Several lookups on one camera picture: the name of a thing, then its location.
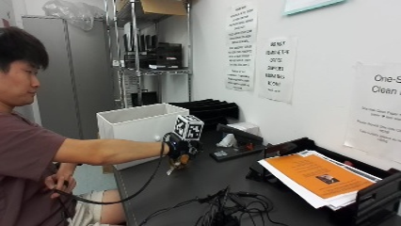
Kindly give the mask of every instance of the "white plastic bin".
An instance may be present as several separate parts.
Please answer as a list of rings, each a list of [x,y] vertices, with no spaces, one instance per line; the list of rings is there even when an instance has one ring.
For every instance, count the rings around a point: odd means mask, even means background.
[[[159,141],[174,130],[177,115],[189,115],[189,110],[167,104],[154,104],[98,112],[99,138],[118,138],[133,141]],[[115,164],[117,170],[147,162],[155,157]]]

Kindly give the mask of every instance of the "maroon t-shirt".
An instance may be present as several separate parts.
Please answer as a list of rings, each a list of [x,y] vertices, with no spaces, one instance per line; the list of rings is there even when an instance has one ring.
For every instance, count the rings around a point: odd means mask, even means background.
[[[53,156],[65,138],[15,113],[0,113],[0,225],[65,224],[74,202],[50,199],[43,178],[54,173]]]

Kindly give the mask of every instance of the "wall poster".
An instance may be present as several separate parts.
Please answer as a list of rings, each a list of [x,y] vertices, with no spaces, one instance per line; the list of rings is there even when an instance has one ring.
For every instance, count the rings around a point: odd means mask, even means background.
[[[295,48],[295,38],[275,38],[266,42],[259,92],[266,99],[291,102]]]
[[[225,87],[251,90],[254,80],[257,9],[250,3],[229,9],[226,18]]]
[[[401,163],[401,63],[358,63],[345,145]]]

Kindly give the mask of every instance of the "gray cabinet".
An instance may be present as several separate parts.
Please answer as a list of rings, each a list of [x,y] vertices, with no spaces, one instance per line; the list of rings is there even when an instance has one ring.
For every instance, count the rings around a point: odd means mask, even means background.
[[[42,126],[65,137],[95,138],[95,113],[113,110],[114,93],[105,25],[83,31],[54,17],[22,17],[23,29],[43,43],[50,64],[38,73]]]

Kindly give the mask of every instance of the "white cube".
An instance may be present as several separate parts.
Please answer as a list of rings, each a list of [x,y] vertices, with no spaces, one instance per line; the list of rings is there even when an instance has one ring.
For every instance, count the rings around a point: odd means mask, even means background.
[[[167,104],[154,104],[98,112],[97,126],[99,138],[129,139],[154,142],[173,132],[177,115],[187,115],[189,110]],[[117,170],[147,162],[155,157],[115,164]]]
[[[199,140],[202,125],[202,121],[193,115],[178,115],[174,134],[182,140]]]

